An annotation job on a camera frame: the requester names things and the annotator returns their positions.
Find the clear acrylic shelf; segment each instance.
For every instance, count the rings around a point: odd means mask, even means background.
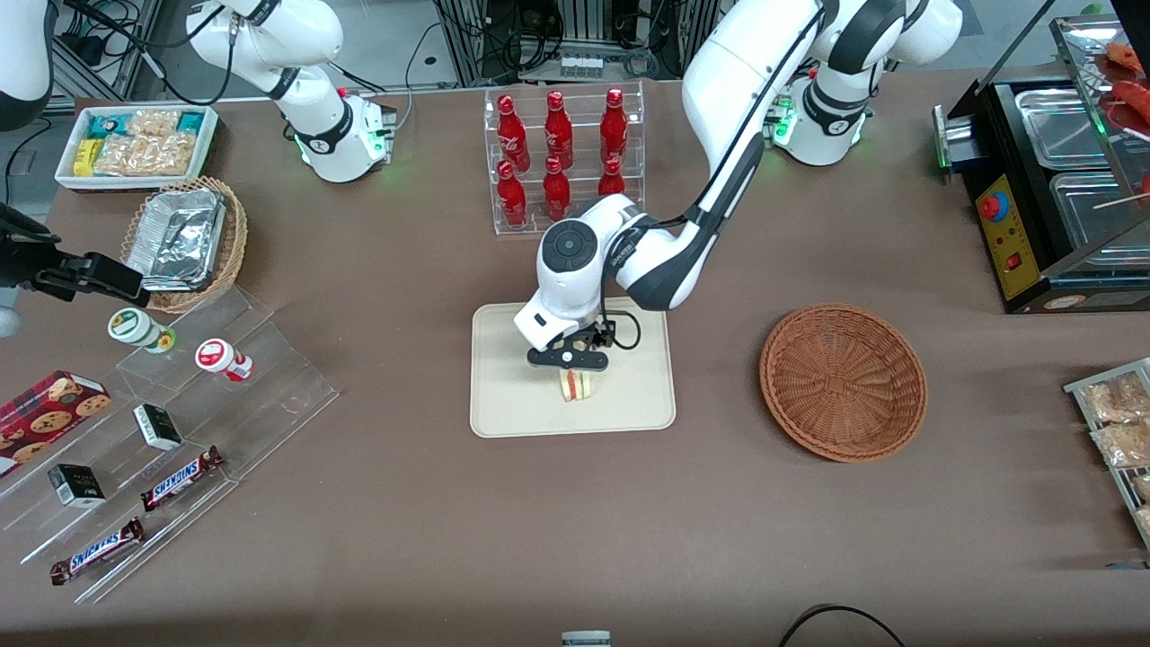
[[[646,157],[644,149],[643,122],[644,97],[639,83],[601,83],[564,85],[564,103],[570,115],[575,138],[575,163],[567,169],[570,180],[572,205],[568,214],[575,213],[588,201],[599,197],[599,178],[603,177],[603,161],[599,157],[599,121],[607,103],[607,90],[619,87],[623,91],[623,111],[627,113],[627,152],[623,155],[620,175],[626,184],[624,193],[635,200],[639,207],[644,205]],[[499,206],[499,193],[496,186],[499,176],[496,164],[503,159],[499,148],[499,110],[496,99],[509,94],[515,100],[515,111],[527,129],[527,149],[531,155],[531,167],[519,174],[520,182],[527,192],[527,226],[512,229]],[[543,134],[543,125],[547,120],[547,102],[544,91],[536,86],[501,87],[488,90],[483,102],[483,134],[488,155],[488,183],[491,185],[491,214],[496,233],[542,233],[551,226],[547,217],[543,178],[546,175],[544,161],[547,159],[547,146]]]
[[[139,516],[147,540],[94,564],[67,585],[61,596],[97,602],[167,546],[185,527],[235,490],[261,461],[338,395],[328,380],[270,321],[271,311],[239,287],[172,323],[177,348],[161,356],[132,353],[102,383],[113,405],[71,439],[41,452],[0,493],[0,526],[21,563],[44,572]],[[192,359],[199,345],[222,338],[252,357],[244,383],[200,371]],[[141,402],[167,409],[184,439],[170,453],[148,447],[132,410]],[[227,461],[152,513],[140,493],[215,445]],[[89,465],[107,496],[92,509],[66,508],[47,471],[56,463]]]

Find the red soda bottle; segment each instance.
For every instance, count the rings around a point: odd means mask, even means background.
[[[627,184],[623,182],[621,175],[619,175],[620,168],[619,157],[611,157],[603,163],[603,177],[599,178],[599,194],[610,195],[612,193],[622,193]]]
[[[527,152],[527,129],[515,114],[515,101],[503,94],[496,101],[499,106],[499,147],[504,157],[511,160],[520,172],[531,167],[531,155]]]
[[[607,109],[599,122],[599,156],[606,163],[612,156],[627,154],[627,113],[623,111],[623,91],[607,90]]]
[[[543,178],[543,192],[547,197],[547,217],[559,222],[567,216],[567,207],[572,203],[572,185],[564,175],[564,164],[559,157],[547,157],[547,176]]]
[[[564,93],[547,92],[547,121],[543,124],[547,137],[547,154],[559,157],[565,169],[575,163],[575,138],[572,133],[572,117],[564,108]]]
[[[515,167],[507,160],[499,160],[496,171],[499,174],[496,192],[499,193],[499,206],[503,207],[507,225],[521,229],[527,224],[527,193],[523,192],[523,183],[515,177]]]

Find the wicker basket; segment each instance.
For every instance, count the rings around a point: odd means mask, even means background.
[[[228,199],[228,213],[224,215],[223,233],[221,233],[220,238],[220,251],[216,253],[214,276],[208,286],[199,292],[152,292],[152,298],[147,303],[150,309],[159,309],[170,314],[183,314],[193,306],[214,300],[223,295],[228,291],[228,287],[236,282],[236,275],[239,274],[239,265],[244,262],[244,245],[247,244],[247,215],[244,213],[244,205],[239,203],[239,199],[236,198],[236,193],[227,184],[212,177],[185,179],[170,186],[164,186],[160,192],[191,191],[192,188],[212,188],[213,191],[218,191]],[[148,197],[148,200],[158,194],[153,193]],[[144,200],[140,208],[136,209],[136,217],[132,218],[132,223],[128,226],[128,234],[124,237],[123,244],[120,245],[121,262],[128,260],[128,253],[132,248],[132,240],[136,239],[136,228],[139,226],[145,205],[147,205],[147,200]]]
[[[838,302],[779,322],[759,359],[759,386],[796,442],[844,463],[895,454],[927,410],[926,377],[910,344],[875,314]]]

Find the brown table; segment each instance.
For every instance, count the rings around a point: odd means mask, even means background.
[[[1147,316],[1000,313],[973,209],[931,170],[929,109],[969,80],[884,78],[833,168],[768,152],[669,314],[674,426],[521,440],[468,429],[471,314],[535,288],[536,241],[491,231],[482,93],[419,95],[394,162],[347,185],[300,163],[270,102],[221,103],[215,175],[251,218],[239,282],[346,392],[100,604],[52,603],[0,545],[0,644],[774,645],[820,602],[912,645],[1147,644],[1150,573],[1101,570],[1137,536],[1060,390],[1150,355]],[[649,206],[669,217],[706,165],[678,85],[646,88]],[[49,224],[114,253],[139,200],[62,190]],[[926,368],[926,423],[890,460],[821,461],[762,403],[772,325],[827,300],[885,316]],[[0,399],[125,355],[112,299],[20,307]],[[792,645],[881,640],[823,617]]]

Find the snack box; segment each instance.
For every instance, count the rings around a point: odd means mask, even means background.
[[[80,141],[89,137],[93,120],[139,109],[179,110],[183,113],[201,113],[204,115],[204,121],[200,123],[199,132],[195,136],[195,147],[192,149],[192,161],[187,164],[187,172],[184,175],[153,175],[143,177],[77,176],[72,170],[72,162],[76,161],[76,153],[79,151]],[[208,149],[212,146],[212,137],[215,134],[218,121],[216,111],[210,107],[190,106],[186,103],[131,103],[84,108],[76,115],[76,125],[72,126],[71,134],[68,136],[68,145],[64,146],[64,152],[60,155],[60,163],[56,164],[56,182],[66,188],[78,192],[138,191],[159,188],[160,186],[175,184],[183,179],[199,177],[200,171],[204,170],[204,163],[207,161]]]
[[[0,478],[109,403],[103,385],[56,371],[0,407]]]

